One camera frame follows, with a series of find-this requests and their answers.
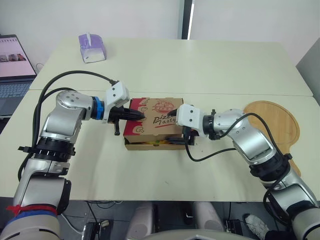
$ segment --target laptop keyboard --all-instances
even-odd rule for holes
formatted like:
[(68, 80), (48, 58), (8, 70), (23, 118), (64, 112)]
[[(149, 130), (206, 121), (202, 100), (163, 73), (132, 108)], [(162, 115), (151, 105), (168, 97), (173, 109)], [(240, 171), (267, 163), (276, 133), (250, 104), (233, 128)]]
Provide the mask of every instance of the laptop keyboard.
[(23, 97), (31, 83), (18, 83), (18, 84), (1, 84), (0, 85), (0, 98), (15, 98)]

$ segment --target sneaker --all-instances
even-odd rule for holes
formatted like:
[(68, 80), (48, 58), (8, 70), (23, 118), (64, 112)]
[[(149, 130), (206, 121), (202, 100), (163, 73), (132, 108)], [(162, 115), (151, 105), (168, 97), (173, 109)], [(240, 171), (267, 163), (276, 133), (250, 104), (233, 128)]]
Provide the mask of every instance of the sneaker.
[(244, 221), (250, 231), (257, 235), (260, 240), (265, 240), (267, 232), (269, 232), (269, 228), (267, 225), (257, 216), (252, 214), (245, 214)]

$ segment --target wooden cutting board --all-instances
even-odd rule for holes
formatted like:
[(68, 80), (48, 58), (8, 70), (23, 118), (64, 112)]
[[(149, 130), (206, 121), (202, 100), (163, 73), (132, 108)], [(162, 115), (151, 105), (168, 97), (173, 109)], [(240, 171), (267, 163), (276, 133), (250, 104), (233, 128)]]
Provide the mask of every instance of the wooden cutting board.
[[(269, 126), (274, 141), (283, 154), (290, 153), (290, 147), (295, 144), (300, 136), (300, 128), (295, 117), (284, 107), (271, 101), (254, 101), (247, 105), (245, 113), (256, 113), (264, 119)], [(254, 116), (248, 117), (251, 125), (264, 133), (269, 138), (264, 125)], [(295, 172), (301, 172), (294, 160), (289, 160)]]

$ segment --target laptop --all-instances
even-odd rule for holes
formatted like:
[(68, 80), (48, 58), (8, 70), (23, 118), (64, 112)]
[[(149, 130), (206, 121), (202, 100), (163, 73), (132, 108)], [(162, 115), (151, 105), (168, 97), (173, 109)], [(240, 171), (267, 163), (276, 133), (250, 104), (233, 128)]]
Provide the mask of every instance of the laptop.
[(37, 74), (16, 35), (0, 35), (0, 118), (10, 117)]

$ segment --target red cable tie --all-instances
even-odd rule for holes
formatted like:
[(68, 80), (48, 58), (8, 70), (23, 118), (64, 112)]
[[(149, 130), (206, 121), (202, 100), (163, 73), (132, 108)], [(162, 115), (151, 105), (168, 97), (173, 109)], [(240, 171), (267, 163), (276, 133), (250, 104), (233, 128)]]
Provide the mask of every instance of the red cable tie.
[(21, 206), (21, 205), (16, 205), (16, 206), (8, 206), (6, 208), (8, 211), (13, 212), (14, 216), (16, 217), (20, 212), (24, 211), (32, 211), (32, 210), (44, 210), (44, 211), (50, 211), (57, 215), (57, 210), (52, 207), (52, 206), (47, 206), (47, 205), (30, 205), (30, 206)]

